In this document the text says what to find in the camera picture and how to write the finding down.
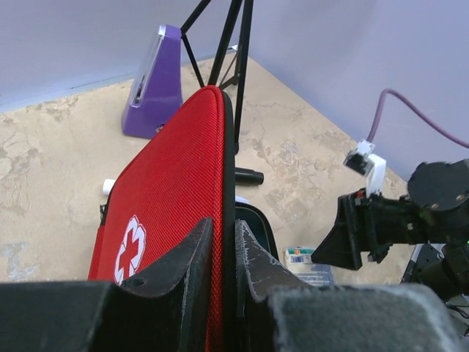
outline black metal frame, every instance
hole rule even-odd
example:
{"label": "black metal frame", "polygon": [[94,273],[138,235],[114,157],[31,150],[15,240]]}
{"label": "black metal frame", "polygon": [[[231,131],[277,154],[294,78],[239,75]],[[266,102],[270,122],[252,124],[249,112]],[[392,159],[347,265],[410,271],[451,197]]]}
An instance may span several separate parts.
{"label": "black metal frame", "polygon": [[[199,82],[200,87],[202,88],[204,80],[200,73],[199,66],[197,65],[196,58],[193,54],[191,44],[187,37],[188,30],[192,27],[194,22],[199,18],[199,16],[204,12],[207,5],[210,3],[210,0],[201,0],[199,5],[194,9],[194,11],[189,15],[188,19],[181,26],[181,35],[182,42],[184,43],[185,49],[188,52],[189,59],[191,61],[193,70],[196,74],[197,81]],[[213,61],[212,70],[210,72],[210,77],[208,79],[209,85],[216,85],[218,78],[220,76],[221,68],[224,63],[226,52],[228,51],[229,41],[231,40],[233,30],[235,29],[235,24],[237,17],[241,10],[241,5],[243,0],[232,0],[228,15],[226,17],[225,25],[223,32],[221,34],[220,43],[218,44],[218,49]],[[226,75],[221,80],[219,84],[220,89],[225,89],[229,85],[237,84],[237,99],[236,107],[234,110],[234,148],[237,153],[240,146],[240,127],[241,127],[241,114],[243,112],[243,98],[244,98],[244,89],[245,89],[245,78],[246,71],[248,68],[248,52],[249,52],[249,40],[251,37],[251,23],[252,23],[252,13],[254,9],[254,0],[244,0],[243,8],[243,17],[241,20],[241,29],[240,29],[240,40],[238,43],[237,53],[235,55],[236,66],[234,69],[234,75],[229,78],[227,81],[224,81]],[[233,65],[235,59],[230,64],[228,70]]]}

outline red mesh fabric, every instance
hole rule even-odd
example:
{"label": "red mesh fabric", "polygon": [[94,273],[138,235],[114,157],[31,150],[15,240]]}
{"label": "red mesh fabric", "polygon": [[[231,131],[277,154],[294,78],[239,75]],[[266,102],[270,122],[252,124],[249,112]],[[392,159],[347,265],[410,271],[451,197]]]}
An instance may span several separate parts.
{"label": "red mesh fabric", "polygon": [[[211,216],[213,267],[207,347],[212,351],[223,349],[224,123],[223,93],[214,86],[200,89],[130,162],[112,190],[101,246],[95,249],[89,275],[89,279],[116,281],[115,271],[122,270],[117,276],[127,279],[132,268],[121,267],[121,261],[127,263],[125,260],[141,251],[142,233],[144,251],[134,263],[136,272],[179,244],[201,218]],[[130,241],[137,232],[139,241]]]}

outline purple object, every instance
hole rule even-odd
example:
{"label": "purple object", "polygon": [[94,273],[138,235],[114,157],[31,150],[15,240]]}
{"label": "purple object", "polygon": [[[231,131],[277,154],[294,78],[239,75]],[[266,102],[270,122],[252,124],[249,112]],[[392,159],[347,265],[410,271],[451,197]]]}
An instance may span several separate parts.
{"label": "purple object", "polygon": [[181,31],[162,25],[122,114],[122,131],[151,139],[182,105]]}

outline black tripod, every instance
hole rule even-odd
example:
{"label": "black tripod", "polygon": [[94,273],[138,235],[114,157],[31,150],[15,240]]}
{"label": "black tripod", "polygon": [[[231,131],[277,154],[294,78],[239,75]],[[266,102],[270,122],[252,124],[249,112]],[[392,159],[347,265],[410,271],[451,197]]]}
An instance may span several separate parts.
{"label": "black tripod", "polygon": [[[210,0],[201,0],[186,22],[184,22],[184,24],[181,26],[181,39],[184,43],[185,49],[188,52],[189,59],[201,88],[204,87],[205,83],[200,73],[199,66],[197,65],[196,58],[192,52],[192,48],[187,37],[187,32],[192,27],[197,18],[199,18],[199,16],[204,12],[209,3]],[[229,41],[231,40],[233,30],[235,29],[236,20],[240,13],[242,3],[243,0],[232,0],[229,6],[228,15],[226,17],[225,25],[220,38],[220,43],[218,44],[218,49],[213,60],[212,70],[210,71],[210,77],[207,82],[209,85],[217,85],[226,52],[228,51]],[[243,17],[241,20],[240,39],[238,42],[237,53],[229,65],[226,74],[221,79],[221,83],[218,85],[220,89],[225,89],[231,84],[237,85],[236,106],[234,108],[234,150],[236,153],[240,149],[241,114],[243,112],[245,79],[248,68],[249,39],[251,34],[253,8],[254,0],[244,0]],[[231,69],[235,61],[236,65],[234,69],[234,75],[225,81],[228,71]],[[264,175],[261,172],[255,172],[251,169],[236,168],[235,175],[237,183],[260,185],[264,182]]]}

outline white cap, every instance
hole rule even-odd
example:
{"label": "white cap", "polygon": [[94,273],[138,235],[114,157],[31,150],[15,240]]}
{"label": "white cap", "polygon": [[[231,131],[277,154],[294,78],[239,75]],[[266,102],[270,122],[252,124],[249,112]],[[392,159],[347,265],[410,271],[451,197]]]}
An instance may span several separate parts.
{"label": "white cap", "polygon": [[111,193],[111,189],[115,184],[115,180],[112,180],[111,178],[106,178],[103,183],[103,194],[105,196],[108,196]]}

